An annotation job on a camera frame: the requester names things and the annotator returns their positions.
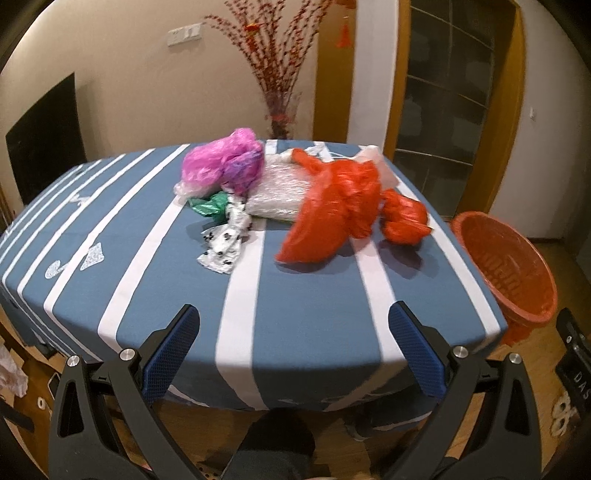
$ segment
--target glass door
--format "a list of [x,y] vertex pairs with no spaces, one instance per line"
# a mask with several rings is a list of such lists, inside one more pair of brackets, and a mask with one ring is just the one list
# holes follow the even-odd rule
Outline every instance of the glass door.
[[472,172],[491,96],[493,17],[479,0],[412,0],[395,165],[444,218]]

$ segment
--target wall switch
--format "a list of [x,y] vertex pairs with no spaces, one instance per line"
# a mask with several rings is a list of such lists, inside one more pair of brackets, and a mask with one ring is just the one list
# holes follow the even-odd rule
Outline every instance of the wall switch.
[[185,27],[175,28],[168,32],[166,43],[169,47],[184,43],[190,40],[198,40],[201,38],[201,23],[187,25]]

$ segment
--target tv screen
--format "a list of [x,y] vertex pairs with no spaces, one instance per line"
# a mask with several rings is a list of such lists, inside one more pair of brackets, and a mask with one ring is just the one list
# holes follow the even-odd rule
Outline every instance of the tv screen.
[[6,135],[6,144],[25,205],[60,175],[86,161],[73,73],[18,120]]

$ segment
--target white stripe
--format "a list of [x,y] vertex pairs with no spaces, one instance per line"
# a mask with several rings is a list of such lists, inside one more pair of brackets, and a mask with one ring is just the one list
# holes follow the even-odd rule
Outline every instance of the white stripe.
[[329,163],[329,162],[332,162],[334,160],[334,158],[330,154],[330,150],[326,146],[326,143],[324,143],[324,142],[314,142],[314,146],[322,148],[322,150],[320,150],[320,159],[324,163]]
[[[10,293],[10,291],[8,290],[8,288],[6,287],[6,280],[8,278],[8,276],[10,275],[10,273],[12,272],[12,269],[14,268],[14,266],[17,264],[17,262],[20,260],[20,258],[22,257],[23,253],[27,250],[27,248],[31,245],[31,243],[33,242],[33,240],[35,240],[35,238],[37,237],[37,235],[39,234],[39,232],[41,232],[41,230],[43,230],[45,228],[45,226],[51,221],[52,218],[55,217],[55,215],[57,215],[59,213],[59,211],[61,211],[62,208],[64,208],[65,205],[67,205],[70,201],[70,199],[79,191],[81,191],[84,187],[86,187],[90,182],[92,182],[95,178],[97,178],[100,174],[102,174],[105,170],[107,170],[107,168],[111,167],[112,165],[114,165],[115,163],[117,163],[120,159],[122,159],[124,157],[124,155],[120,155],[119,157],[117,157],[114,160],[111,160],[109,163],[107,163],[107,165],[105,165],[103,168],[101,168],[98,172],[96,172],[93,176],[91,176],[89,179],[87,179],[84,183],[82,183],[79,187],[75,188],[41,223],[41,225],[39,225],[39,227],[37,227],[37,229],[33,232],[33,234],[27,239],[27,241],[25,242],[25,244],[21,247],[21,249],[18,251],[18,253],[16,254],[16,256],[12,259],[12,263],[8,266],[7,270],[4,272],[4,275],[2,276],[2,285],[4,285],[4,289],[8,292],[8,294],[11,296],[11,298],[14,300],[14,302],[16,304],[18,304],[16,298],[12,295],[12,293]],[[25,302],[25,305],[29,308],[29,310],[31,310],[31,307]],[[29,320],[31,321],[31,323],[33,325],[35,325],[40,331],[43,331],[41,329],[41,327],[39,327],[38,324],[36,324],[35,321],[33,321],[33,319],[31,318],[31,316],[23,309],[22,310],[25,315],[27,315],[27,317],[29,318]],[[66,350],[70,350],[73,352],[73,350],[71,349],[71,347],[69,345],[67,345],[65,342],[63,342],[62,339],[60,339],[47,325],[45,325],[45,323],[37,316],[37,314],[35,314],[35,312],[33,312],[31,310],[31,312],[33,313],[33,316],[41,323],[41,325],[43,325],[50,334],[52,334],[57,340],[59,340],[66,348]]]
[[[398,178],[400,184],[398,185],[398,191],[404,196],[418,200],[417,196],[413,191],[406,185],[401,178]],[[501,327],[498,320],[495,317],[494,312],[491,309],[491,305],[488,303],[484,292],[480,285],[474,278],[474,275],[470,272],[466,262],[460,255],[460,252],[453,245],[452,241],[443,231],[443,228],[435,221],[435,219],[429,214],[429,227],[433,229],[431,236],[439,245],[441,251],[446,256],[447,261],[452,266],[453,271],[456,273],[462,286],[466,290],[466,293],[470,297],[470,301],[474,305],[476,313],[480,317],[482,326],[485,330],[485,338],[482,343],[474,349],[475,352],[482,350],[484,347],[489,345],[495,338],[500,334]]]
[[[81,167],[82,167],[82,165],[80,167],[78,167],[77,169],[75,169],[74,171],[72,171],[70,173],[70,175],[72,175],[74,172],[78,171]],[[60,195],[64,190],[66,190],[70,185],[72,185],[76,180],[78,180],[82,175],[84,175],[88,171],[92,170],[94,167],[95,166],[92,165],[92,166],[88,167],[85,171],[76,175],[76,177],[71,179],[66,185],[64,185],[62,188],[60,188],[60,190],[55,195],[53,195],[41,208],[39,208],[39,210],[37,210],[37,203],[35,203],[32,207],[31,206],[29,207],[29,209],[24,213],[24,215],[22,215],[19,218],[19,221],[14,225],[14,227],[11,231],[13,231],[18,226],[18,224],[27,217],[27,215],[29,213],[35,211],[35,215],[33,215],[33,217],[25,224],[25,226],[20,229],[20,231],[17,233],[17,235],[12,239],[12,242],[10,242],[8,244],[8,246],[6,247],[6,250],[2,253],[2,256],[0,257],[0,263],[2,263],[4,258],[6,258],[6,255],[8,255],[8,252],[10,252],[10,250],[14,246],[15,242],[21,237],[21,235],[25,232],[25,230],[27,228],[29,228],[29,226],[35,221],[35,219],[37,219],[37,217],[39,217],[39,215],[41,215],[45,211],[45,209],[51,205],[51,203],[56,199],[56,197],[58,195]],[[70,175],[63,178],[60,182],[56,183],[51,188],[51,190],[49,190],[47,192],[47,194],[51,193],[57,186],[59,186],[59,184],[61,182],[65,181],[68,177],[70,177]]]
[[183,210],[183,204],[179,201],[179,197],[175,197],[144,239],[113,292],[103,316],[100,318],[99,337],[115,352],[122,350],[117,343],[117,330],[121,325],[121,320],[123,320],[129,302],[131,302],[131,297],[154,258],[160,243],[162,243],[164,235],[166,235],[181,210]]
[[172,385],[170,385],[170,387],[168,388],[168,391],[170,393],[172,393],[172,395],[176,395],[177,397],[182,398],[183,400],[187,400],[187,401],[191,402],[194,405],[199,405],[201,407],[208,407],[209,406],[206,403],[201,403],[200,401],[193,400],[191,397],[185,395],[177,387],[173,387]]
[[[320,156],[330,155],[328,150]],[[325,411],[340,410],[363,399],[366,395],[383,386],[406,366],[400,347],[394,340],[388,326],[388,312],[396,301],[392,285],[371,238],[351,238],[355,260],[368,298],[374,329],[378,340],[381,364],[378,369],[359,387],[340,400],[329,405]]]
[[[86,353],[88,353],[90,356],[96,358],[97,360],[100,360],[100,358],[98,358],[95,354],[93,354],[90,350],[88,350],[88,348],[86,348],[84,345],[82,345],[82,343],[80,343],[67,329],[66,327],[64,327],[59,320],[56,318],[56,316],[53,314],[53,307],[56,305],[57,299],[60,297],[61,292],[64,290],[64,288],[66,288],[66,284],[68,283],[68,281],[70,280],[70,278],[72,277],[72,275],[74,274],[75,270],[78,268],[78,264],[82,261],[82,259],[86,256],[86,254],[88,253],[88,250],[90,247],[92,247],[92,245],[95,243],[96,238],[99,236],[99,234],[107,227],[107,225],[109,225],[109,222],[115,218],[115,216],[117,215],[117,213],[119,213],[119,211],[150,181],[152,180],[159,172],[162,171],[162,169],[168,165],[170,162],[172,162],[176,157],[178,157],[189,145],[181,145],[180,147],[178,147],[173,153],[171,153],[168,157],[166,157],[163,161],[161,161],[158,165],[156,165],[152,170],[150,170],[150,172],[148,172],[146,175],[144,175],[141,180],[139,180],[133,187],[131,187],[131,189],[125,194],[123,195],[123,197],[121,197],[121,199],[117,202],[117,204],[111,209],[111,211],[109,213],[107,213],[107,215],[105,215],[102,220],[92,229],[92,231],[88,234],[88,236],[86,237],[86,239],[82,242],[81,246],[78,248],[78,250],[76,251],[76,253],[74,253],[74,255],[72,256],[72,258],[70,260],[68,260],[67,263],[67,267],[64,269],[64,271],[60,274],[59,277],[57,277],[57,281],[54,283],[53,288],[51,289],[51,291],[49,292],[49,294],[47,295],[47,298],[45,299],[45,302],[43,303],[43,309],[45,310],[45,312],[47,313],[47,315],[49,316],[49,318],[52,319],[52,321],[68,336],[70,337],[80,348],[82,348]],[[134,166],[134,162],[137,163],[142,156],[146,156],[149,155],[150,153],[152,153],[154,151],[154,149],[148,150],[146,153],[142,154],[140,157],[138,157],[136,160],[134,160],[133,162],[131,162],[129,165],[127,165],[125,168],[123,168],[122,170],[120,170],[117,175],[113,176],[113,178],[111,178],[109,180],[110,183],[113,183],[118,177],[122,176],[127,170],[129,170],[131,167]],[[97,190],[87,202],[84,202],[84,204],[82,205],[82,207],[80,207],[80,209],[77,212],[81,212],[86,206],[90,205],[99,195],[102,191],[104,191],[105,188],[107,188],[109,186],[109,182],[107,182],[105,185],[103,185],[99,190]]]
[[[277,152],[277,140],[268,140],[265,154]],[[268,410],[252,373],[256,300],[265,245],[264,218],[254,219],[248,240],[230,276],[217,333],[215,361],[226,383],[246,405]]]
[[413,419],[401,421],[398,423],[391,423],[390,425],[383,425],[381,427],[374,428],[374,430],[379,430],[380,432],[387,432],[388,430],[395,429],[396,427],[402,427],[403,425],[408,425],[409,423],[416,423],[418,421],[422,421],[422,420],[426,419],[430,414],[431,414],[431,412],[428,411],[426,414],[420,415],[420,416],[415,417]]
[[[0,242],[0,249],[2,248],[2,246],[4,245],[4,243],[6,243],[6,240],[8,240],[8,237],[12,235],[12,232],[14,231],[14,229],[16,227],[18,227],[21,222],[27,218],[29,216],[29,214],[36,212],[36,215],[23,227],[22,230],[26,229],[29,225],[31,225],[31,222],[37,218],[37,216],[39,216],[39,214],[41,213],[40,211],[43,211],[47,208],[47,206],[56,198],[57,195],[59,195],[65,188],[67,188],[68,186],[70,186],[72,184],[72,182],[70,182],[66,187],[64,187],[63,189],[61,189],[57,194],[55,194],[53,197],[51,197],[51,199],[49,199],[47,202],[45,202],[45,204],[39,209],[37,210],[37,206],[43,201],[45,200],[45,198],[51,193],[53,192],[53,190],[55,190],[56,188],[58,188],[62,183],[64,183],[67,179],[69,179],[72,175],[74,175],[74,173],[76,173],[78,170],[80,170],[82,167],[84,166],[84,164],[82,165],[78,165],[76,168],[73,168],[72,171],[70,173],[68,173],[68,175],[65,175],[62,179],[60,179],[59,181],[53,183],[51,185],[51,188],[49,190],[47,190],[43,195],[41,195],[40,197],[35,198],[35,200],[33,201],[33,203],[30,203],[28,205],[27,210],[22,214],[19,215],[18,218],[16,219],[15,222],[13,222],[9,229],[7,230],[6,235],[4,236],[4,238],[2,239],[2,241]],[[88,170],[90,170],[92,167],[89,167],[88,169],[86,169],[84,172],[82,172],[82,174],[84,174],[85,172],[87,172]],[[2,260],[4,260],[4,257],[6,256],[7,250],[4,252],[4,255],[0,258],[0,262],[2,262]]]

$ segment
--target laundry basket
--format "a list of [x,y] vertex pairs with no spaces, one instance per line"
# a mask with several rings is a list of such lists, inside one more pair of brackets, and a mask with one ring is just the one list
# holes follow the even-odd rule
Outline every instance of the laundry basket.
[[548,265],[509,225],[482,212],[461,213],[452,231],[480,269],[508,324],[502,343],[526,339],[554,316],[558,295]]

